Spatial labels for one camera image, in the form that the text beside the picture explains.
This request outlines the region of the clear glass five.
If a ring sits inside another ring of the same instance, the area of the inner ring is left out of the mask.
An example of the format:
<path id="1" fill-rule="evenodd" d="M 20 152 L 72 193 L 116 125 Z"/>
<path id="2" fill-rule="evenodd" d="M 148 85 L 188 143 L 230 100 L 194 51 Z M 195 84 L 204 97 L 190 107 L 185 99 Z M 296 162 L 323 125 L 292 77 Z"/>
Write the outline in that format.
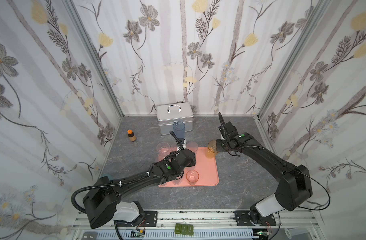
<path id="1" fill-rule="evenodd" d="M 182 181 L 183 181 L 183 176 L 181 176 L 180 178 L 178 178 L 178 179 L 175 179 L 175 180 L 173 180 L 172 181 L 172 183 L 174 184 L 174 185 L 179 185 Z"/>

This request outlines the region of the pink plastic cup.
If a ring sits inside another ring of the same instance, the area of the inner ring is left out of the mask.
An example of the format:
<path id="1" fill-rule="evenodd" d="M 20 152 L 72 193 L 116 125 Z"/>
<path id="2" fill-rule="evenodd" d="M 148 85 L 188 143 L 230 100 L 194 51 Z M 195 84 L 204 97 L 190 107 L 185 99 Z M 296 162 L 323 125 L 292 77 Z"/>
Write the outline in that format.
<path id="1" fill-rule="evenodd" d="M 200 178 L 200 175 L 195 170 L 190 170 L 186 173 L 186 180 L 192 186 L 198 182 L 199 178 Z"/>

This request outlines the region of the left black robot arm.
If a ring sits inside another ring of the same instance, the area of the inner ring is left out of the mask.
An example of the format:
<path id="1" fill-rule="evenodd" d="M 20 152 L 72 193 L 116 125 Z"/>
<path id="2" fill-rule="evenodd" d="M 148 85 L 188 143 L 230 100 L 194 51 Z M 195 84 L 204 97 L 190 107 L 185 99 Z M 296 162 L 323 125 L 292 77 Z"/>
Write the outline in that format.
<path id="1" fill-rule="evenodd" d="M 185 168 L 196 165 L 196 153 L 189 149 L 172 152 L 162 161 L 152 163 L 138 174 L 110 180 L 102 177 L 92 185 L 76 190 L 71 203 L 87 215 L 90 228 L 97 229 L 114 218 L 122 198 L 143 188 L 163 185 L 183 176 Z"/>

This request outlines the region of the clear glass one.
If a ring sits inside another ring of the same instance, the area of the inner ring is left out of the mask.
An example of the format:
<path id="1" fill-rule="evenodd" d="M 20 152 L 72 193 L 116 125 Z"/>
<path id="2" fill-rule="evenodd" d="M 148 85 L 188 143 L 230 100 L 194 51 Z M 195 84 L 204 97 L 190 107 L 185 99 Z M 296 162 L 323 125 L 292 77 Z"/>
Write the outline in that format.
<path id="1" fill-rule="evenodd" d="M 157 145 L 157 152 L 160 156 L 166 156 L 170 153 L 170 144 L 162 142 Z"/>

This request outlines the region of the yellow plastic tumbler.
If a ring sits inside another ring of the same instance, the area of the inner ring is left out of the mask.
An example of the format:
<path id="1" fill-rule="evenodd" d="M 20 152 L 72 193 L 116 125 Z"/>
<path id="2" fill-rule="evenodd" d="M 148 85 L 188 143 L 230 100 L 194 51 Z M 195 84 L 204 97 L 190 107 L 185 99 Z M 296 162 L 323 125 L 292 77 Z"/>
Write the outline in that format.
<path id="1" fill-rule="evenodd" d="M 218 155 L 219 151 L 217 150 L 217 141 L 211 140 L 208 143 L 208 148 L 206 152 L 206 157 L 208 159 L 215 158 Z"/>

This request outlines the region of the blue plastic tumbler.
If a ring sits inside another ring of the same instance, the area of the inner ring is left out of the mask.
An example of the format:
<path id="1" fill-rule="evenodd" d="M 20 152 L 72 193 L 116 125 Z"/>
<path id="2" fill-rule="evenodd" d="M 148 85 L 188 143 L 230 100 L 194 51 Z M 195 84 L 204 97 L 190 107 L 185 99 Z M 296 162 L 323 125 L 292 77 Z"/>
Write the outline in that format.
<path id="1" fill-rule="evenodd" d="M 185 138 L 185 123 L 181 121 L 177 121 L 173 123 L 173 132 L 175 133 L 178 139 Z"/>

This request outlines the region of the frosted white cup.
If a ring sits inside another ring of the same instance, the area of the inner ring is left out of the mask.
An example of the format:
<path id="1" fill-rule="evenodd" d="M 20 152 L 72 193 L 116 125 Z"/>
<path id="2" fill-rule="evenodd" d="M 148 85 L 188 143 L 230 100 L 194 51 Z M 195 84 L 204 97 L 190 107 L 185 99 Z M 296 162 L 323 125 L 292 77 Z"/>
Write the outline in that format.
<path id="1" fill-rule="evenodd" d="M 190 151 L 197 153 L 198 149 L 199 149 L 199 145 L 196 142 L 188 142 L 186 144 L 187 149 L 189 149 Z"/>

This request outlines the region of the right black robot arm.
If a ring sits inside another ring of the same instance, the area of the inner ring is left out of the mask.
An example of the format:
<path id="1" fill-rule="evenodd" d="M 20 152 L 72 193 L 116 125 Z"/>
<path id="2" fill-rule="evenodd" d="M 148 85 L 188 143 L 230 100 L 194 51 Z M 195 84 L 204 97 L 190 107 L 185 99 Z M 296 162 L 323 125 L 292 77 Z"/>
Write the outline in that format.
<path id="1" fill-rule="evenodd" d="M 255 203 L 248 213 L 249 221 L 261 225 L 283 210 L 293 211 L 313 195 L 309 169 L 285 161 L 261 145 L 252 135 L 238 133 L 236 127 L 220 117 L 222 138 L 216 140 L 216 151 L 244 154 L 267 170 L 278 182 L 276 191 Z"/>

